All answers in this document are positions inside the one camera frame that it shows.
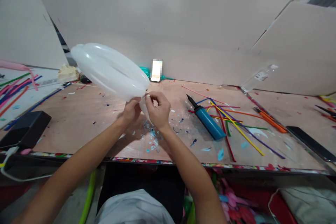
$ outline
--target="white cable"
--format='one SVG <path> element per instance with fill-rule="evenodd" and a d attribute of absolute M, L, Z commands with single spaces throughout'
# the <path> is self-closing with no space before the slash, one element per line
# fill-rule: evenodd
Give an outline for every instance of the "white cable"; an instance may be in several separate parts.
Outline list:
<path fill-rule="evenodd" d="M 3 161 L 3 166 L 1 167 L 1 173 L 2 173 L 4 176 L 6 176 L 6 177 L 8 177 L 8 178 L 10 178 L 10 179 L 12 179 L 12 180 L 15 180 L 15 181 L 17 181 L 17 182 L 27 182 L 27 181 L 32 181 L 32 180 L 36 180 L 36 179 L 43 179 L 43 178 L 45 178 L 45 177 L 50 177 L 50 176 L 52 176 L 52 174 L 51 174 L 51 175 L 46 175 L 46 176 L 41 176 L 41 177 L 35 177 L 35 178 L 31 178 L 31 179 L 29 178 L 29 179 L 22 180 L 22 179 L 13 177 L 12 175 L 8 174 L 8 173 L 5 171 L 6 163 L 7 163 L 8 159 L 9 159 L 9 157 L 10 157 L 12 154 L 16 153 L 16 151 L 18 150 L 18 148 L 19 148 L 18 146 L 16 146 L 16 147 L 12 147 L 12 148 L 10 148 L 10 149 L 7 151 L 7 153 L 6 153 L 6 158 L 5 158 L 5 160 Z"/>
<path fill-rule="evenodd" d="M 336 203 L 335 200 L 331 200 L 331 199 L 328 199 L 328 198 L 325 198 L 325 197 L 322 197 L 322 196 L 319 196 L 319 195 L 311 194 L 311 193 L 308 193 L 308 192 L 303 192 L 303 191 L 300 191 L 300 190 L 295 189 L 295 188 L 289 188 L 289 189 L 298 191 L 298 192 L 300 192 L 300 193 L 313 195 L 313 196 L 315 196 L 315 197 L 322 198 L 322 199 L 329 200 L 329 201 L 332 201 L 332 202 L 335 202 L 335 203 Z M 280 224 L 280 223 L 276 220 L 276 218 L 275 218 L 276 216 L 274 215 L 274 213 L 272 213 L 271 208 L 270 208 L 270 204 L 271 204 L 271 202 L 272 202 L 272 199 L 273 199 L 274 195 L 276 195 L 276 194 L 278 193 L 279 190 L 283 190 L 283 191 L 285 191 L 285 192 L 291 194 L 291 193 L 290 193 L 289 191 L 287 191 L 286 189 L 278 188 L 278 189 L 275 191 L 275 193 L 273 193 L 273 194 L 271 195 L 271 198 L 269 199 L 269 202 L 268 202 L 268 204 L 267 204 L 267 206 L 268 206 L 268 210 L 269 210 L 269 212 L 271 213 L 273 219 L 275 220 L 275 222 L 276 222 L 277 224 Z"/>
<path fill-rule="evenodd" d="M 267 206 L 268 206 L 268 210 L 269 210 L 269 212 L 271 213 L 273 219 L 275 220 L 275 222 L 276 222 L 277 224 L 280 224 L 280 223 L 276 220 L 275 215 L 274 215 L 274 213 L 272 213 L 271 208 L 270 208 L 269 205 L 271 204 L 274 195 L 277 194 L 279 190 L 280 190 L 280 188 L 278 188 L 278 189 L 275 191 L 275 193 L 273 193 L 273 194 L 271 195 L 271 198 L 269 199 L 269 202 L 268 202 L 268 204 L 267 204 Z"/>

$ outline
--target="black power bank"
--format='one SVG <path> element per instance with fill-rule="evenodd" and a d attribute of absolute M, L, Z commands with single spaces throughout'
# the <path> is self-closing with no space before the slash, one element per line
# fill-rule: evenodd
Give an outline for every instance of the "black power bank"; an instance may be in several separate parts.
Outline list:
<path fill-rule="evenodd" d="M 334 156 L 330 151 L 328 151 L 326 148 L 324 148 L 322 145 L 316 142 L 311 136 L 309 136 L 302 129 L 295 126 L 286 126 L 286 128 L 321 158 L 329 162 L 336 162 L 336 156 Z"/>
<path fill-rule="evenodd" d="M 24 114 L 1 139 L 0 149 L 6 151 L 14 146 L 19 146 L 20 149 L 33 148 L 50 120 L 51 116 L 43 111 Z"/>

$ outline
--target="person's right hand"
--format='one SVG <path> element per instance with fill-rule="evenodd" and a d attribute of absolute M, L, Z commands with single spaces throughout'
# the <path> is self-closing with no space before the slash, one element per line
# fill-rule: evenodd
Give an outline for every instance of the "person's right hand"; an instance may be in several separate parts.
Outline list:
<path fill-rule="evenodd" d="M 158 106 L 154 107 L 153 100 L 157 101 Z M 162 92 L 150 92 L 146 95 L 146 106 L 149 118 L 158 130 L 169 127 L 170 102 Z"/>

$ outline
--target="person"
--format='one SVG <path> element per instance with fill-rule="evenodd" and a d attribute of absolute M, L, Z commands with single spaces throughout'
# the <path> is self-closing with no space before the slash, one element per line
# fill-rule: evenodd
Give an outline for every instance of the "person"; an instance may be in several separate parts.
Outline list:
<path fill-rule="evenodd" d="M 208 173 L 168 123 L 169 101 L 161 92 L 150 92 L 145 99 L 149 118 L 167 143 L 172 160 L 193 198 L 196 222 L 227 224 L 221 202 Z M 157 106 L 154 106 L 154 100 L 157 101 Z M 13 223 L 52 223 L 78 184 L 97 168 L 127 127 L 139 118 L 139 101 L 140 98 L 137 97 L 126 103 L 122 115 L 111 126 L 62 164 Z M 179 215 L 182 218 L 182 207 Z M 140 189 L 109 198 L 101 206 L 95 223 L 170 224 L 180 221 L 181 218 L 173 220 L 163 204 L 146 190 Z"/>

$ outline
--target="white shirt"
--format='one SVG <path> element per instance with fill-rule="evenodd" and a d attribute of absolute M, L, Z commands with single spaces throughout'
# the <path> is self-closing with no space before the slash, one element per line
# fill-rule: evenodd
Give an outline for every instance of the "white shirt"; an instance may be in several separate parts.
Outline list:
<path fill-rule="evenodd" d="M 109 198 L 100 208 L 95 224 L 175 224 L 165 207 L 144 189 Z"/>

